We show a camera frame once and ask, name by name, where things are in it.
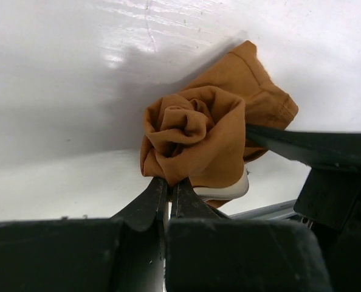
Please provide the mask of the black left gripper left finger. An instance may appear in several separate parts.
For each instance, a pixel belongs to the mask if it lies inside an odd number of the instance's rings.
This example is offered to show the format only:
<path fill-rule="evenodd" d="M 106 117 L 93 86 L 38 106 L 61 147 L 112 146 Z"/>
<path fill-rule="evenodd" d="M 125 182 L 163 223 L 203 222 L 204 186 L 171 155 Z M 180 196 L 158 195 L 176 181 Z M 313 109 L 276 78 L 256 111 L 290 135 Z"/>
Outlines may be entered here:
<path fill-rule="evenodd" d="M 162 291 L 167 183 L 111 218 L 0 222 L 0 291 Z"/>

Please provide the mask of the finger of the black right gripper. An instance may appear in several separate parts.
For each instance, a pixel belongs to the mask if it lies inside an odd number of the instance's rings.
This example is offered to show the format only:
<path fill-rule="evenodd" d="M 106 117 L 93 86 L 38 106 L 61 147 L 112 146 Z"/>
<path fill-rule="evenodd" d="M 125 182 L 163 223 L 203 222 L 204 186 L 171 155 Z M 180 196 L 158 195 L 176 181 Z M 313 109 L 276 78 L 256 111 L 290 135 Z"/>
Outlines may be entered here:
<path fill-rule="evenodd" d="M 361 170 L 361 133 L 295 132 L 248 124 L 246 138 L 313 168 Z"/>

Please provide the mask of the brown underwear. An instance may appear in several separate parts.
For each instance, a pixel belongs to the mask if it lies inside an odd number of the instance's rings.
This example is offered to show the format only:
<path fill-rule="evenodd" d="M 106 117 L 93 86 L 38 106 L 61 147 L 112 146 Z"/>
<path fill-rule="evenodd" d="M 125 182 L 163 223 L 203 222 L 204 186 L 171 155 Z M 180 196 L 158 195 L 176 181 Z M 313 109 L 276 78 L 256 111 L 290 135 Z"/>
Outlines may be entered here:
<path fill-rule="evenodd" d="M 220 207 L 248 192 L 246 164 L 266 152 L 246 137 L 246 125 L 283 130 L 297 113 L 297 104 L 259 61 L 256 46 L 245 41 L 145 110 L 141 173 L 170 186 L 189 179 L 204 201 Z"/>

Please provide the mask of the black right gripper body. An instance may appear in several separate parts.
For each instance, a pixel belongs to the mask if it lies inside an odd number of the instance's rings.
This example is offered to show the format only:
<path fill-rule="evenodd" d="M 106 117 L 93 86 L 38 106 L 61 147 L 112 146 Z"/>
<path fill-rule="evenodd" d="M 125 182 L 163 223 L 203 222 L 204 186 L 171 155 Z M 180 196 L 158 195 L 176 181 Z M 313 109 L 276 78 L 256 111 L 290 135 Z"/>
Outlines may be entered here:
<path fill-rule="evenodd" d="M 316 235 L 335 291 L 361 291 L 361 173 L 312 169 L 294 205 Z"/>

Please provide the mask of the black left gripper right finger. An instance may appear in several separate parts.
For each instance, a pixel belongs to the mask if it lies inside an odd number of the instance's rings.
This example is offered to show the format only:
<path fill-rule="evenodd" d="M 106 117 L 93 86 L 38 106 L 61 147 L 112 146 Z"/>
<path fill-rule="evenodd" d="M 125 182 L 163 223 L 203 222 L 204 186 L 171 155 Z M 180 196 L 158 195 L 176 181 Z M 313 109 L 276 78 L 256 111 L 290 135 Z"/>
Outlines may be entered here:
<path fill-rule="evenodd" d="M 168 291 L 331 291 L 315 235 L 290 220 L 219 216 L 188 179 L 172 189 Z"/>

